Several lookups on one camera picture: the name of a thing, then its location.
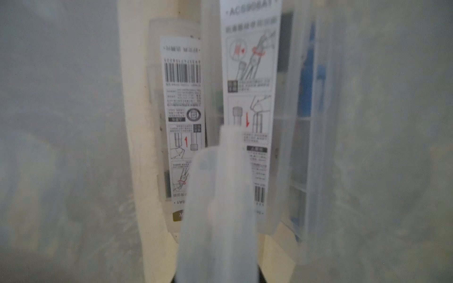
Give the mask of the small clear compass case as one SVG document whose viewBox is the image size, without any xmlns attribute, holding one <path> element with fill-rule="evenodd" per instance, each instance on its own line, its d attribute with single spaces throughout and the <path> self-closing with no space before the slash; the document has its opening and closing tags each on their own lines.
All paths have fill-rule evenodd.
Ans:
<svg viewBox="0 0 453 283">
<path fill-rule="evenodd" d="M 217 146 L 197 153 L 176 261 L 178 283 L 256 283 L 257 214 L 243 131 L 222 126 Z"/>
</svg>

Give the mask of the clear compass case blue pen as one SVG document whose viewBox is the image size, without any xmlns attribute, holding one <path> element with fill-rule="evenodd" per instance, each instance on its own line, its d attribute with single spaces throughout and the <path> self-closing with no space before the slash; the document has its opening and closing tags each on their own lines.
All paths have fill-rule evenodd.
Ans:
<svg viewBox="0 0 453 283">
<path fill-rule="evenodd" d="M 333 164 L 337 134 L 339 67 L 336 21 L 318 15 L 310 27 L 302 65 L 291 152 L 289 220 L 308 246 L 327 240 L 333 206 Z"/>
</svg>

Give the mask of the clear compass case barcode label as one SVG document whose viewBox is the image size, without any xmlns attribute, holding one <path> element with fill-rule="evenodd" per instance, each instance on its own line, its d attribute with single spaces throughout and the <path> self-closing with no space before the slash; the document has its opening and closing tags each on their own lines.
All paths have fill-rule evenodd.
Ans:
<svg viewBox="0 0 453 283">
<path fill-rule="evenodd" d="M 189 168 L 205 147 L 202 47 L 199 25 L 177 18 L 150 20 L 147 77 L 158 188 L 166 227 L 180 233 Z"/>
</svg>

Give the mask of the clear compass case white label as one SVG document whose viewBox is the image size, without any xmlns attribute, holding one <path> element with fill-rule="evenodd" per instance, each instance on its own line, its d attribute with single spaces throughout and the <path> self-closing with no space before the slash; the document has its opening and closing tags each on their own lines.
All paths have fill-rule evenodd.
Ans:
<svg viewBox="0 0 453 283">
<path fill-rule="evenodd" d="M 291 150 L 312 1 L 202 1 L 209 146 L 223 125 L 244 133 L 258 231 L 271 235 L 287 203 Z"/>
</svg>

